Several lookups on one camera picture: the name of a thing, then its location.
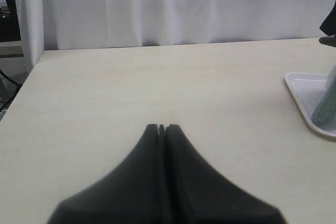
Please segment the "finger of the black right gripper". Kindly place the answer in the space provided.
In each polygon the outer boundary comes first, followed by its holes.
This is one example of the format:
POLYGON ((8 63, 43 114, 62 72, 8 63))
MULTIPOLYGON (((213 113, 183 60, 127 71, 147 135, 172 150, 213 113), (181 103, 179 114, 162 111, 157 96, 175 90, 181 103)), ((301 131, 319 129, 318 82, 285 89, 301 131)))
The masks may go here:
POLYGON ((334 36, 336 30, 336 7, 334 6, 329 15, 320 25, 320 30, 327 36, 334 36))

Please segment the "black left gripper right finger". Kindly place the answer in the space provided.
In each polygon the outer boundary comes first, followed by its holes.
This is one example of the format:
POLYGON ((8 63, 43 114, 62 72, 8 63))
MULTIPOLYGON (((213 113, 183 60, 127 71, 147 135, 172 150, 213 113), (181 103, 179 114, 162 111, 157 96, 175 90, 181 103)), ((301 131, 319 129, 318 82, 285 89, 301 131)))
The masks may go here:
POLYGON ((164 144, 175 223, 286 223, 276 207, 214 169, 179 125, 166 128, 164 144))

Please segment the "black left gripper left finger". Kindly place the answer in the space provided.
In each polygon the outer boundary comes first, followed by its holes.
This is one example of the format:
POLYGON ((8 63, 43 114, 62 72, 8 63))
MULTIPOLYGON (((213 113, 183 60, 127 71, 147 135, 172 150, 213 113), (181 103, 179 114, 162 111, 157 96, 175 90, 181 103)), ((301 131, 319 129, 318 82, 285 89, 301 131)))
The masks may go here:
POLYGON ((109 174, 63 200, 49 223, 166 223, 164 127, 149 124, 109 174))

